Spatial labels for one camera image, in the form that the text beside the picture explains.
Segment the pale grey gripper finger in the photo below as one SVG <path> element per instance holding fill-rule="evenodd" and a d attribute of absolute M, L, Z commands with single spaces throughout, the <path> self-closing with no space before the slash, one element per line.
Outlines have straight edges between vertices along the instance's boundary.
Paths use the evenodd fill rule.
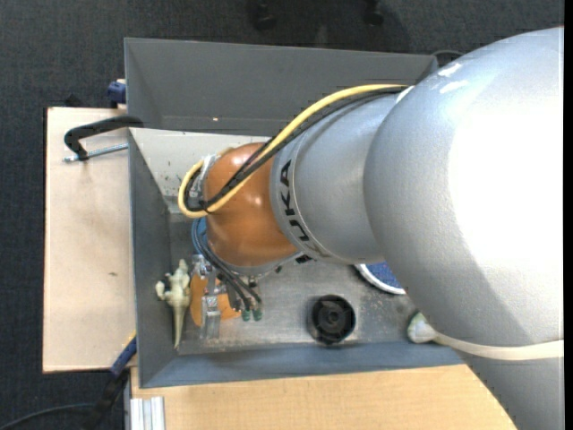
<path fill-rule="evenodd" d="M 218 297 L 207 295 L 201 299 L 201 337 L 213 340 L 219 337 L 221 311 Z"/>
<path fill-rule="evenodd" d="M 192 280 L 191 288 L 193 290 L 204 290 L 208 285 L 211 265 L 202 254 L 192 256 Z"/>

